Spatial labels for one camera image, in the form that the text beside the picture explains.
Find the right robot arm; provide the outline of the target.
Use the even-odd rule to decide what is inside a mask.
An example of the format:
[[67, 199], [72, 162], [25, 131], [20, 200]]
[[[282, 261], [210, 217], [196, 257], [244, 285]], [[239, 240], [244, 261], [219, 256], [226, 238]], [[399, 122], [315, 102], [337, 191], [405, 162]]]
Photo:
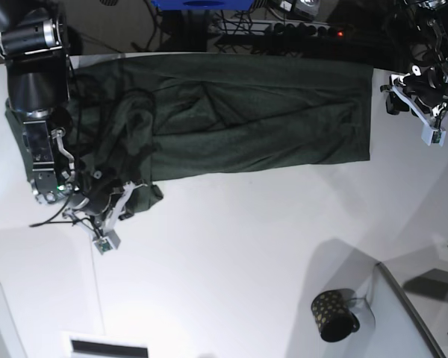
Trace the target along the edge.
[[114, 230], [143, 181], [118, 181], [113, 172], [85, 177], [81, 122], [65, 106], [75, 78], [63, 5], [55, 1], [0, 1], [0, 57], [7, 70], [7, 110], [18, 120], [28, 181], [35, 199], [61, 204], [62, 223], [81, 227], [100, 254], [116, 250]]

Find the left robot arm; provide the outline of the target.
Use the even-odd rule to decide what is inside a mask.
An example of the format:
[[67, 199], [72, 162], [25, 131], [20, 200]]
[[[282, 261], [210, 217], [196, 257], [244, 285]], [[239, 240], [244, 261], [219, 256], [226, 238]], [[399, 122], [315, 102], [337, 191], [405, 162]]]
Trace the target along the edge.
[[388, 114], [411, 113], [422, 123], [427, 145], [444, 144], [448, 118], [448, 1], [396, 1], [382, 24], [409, 62], [380, 86]]

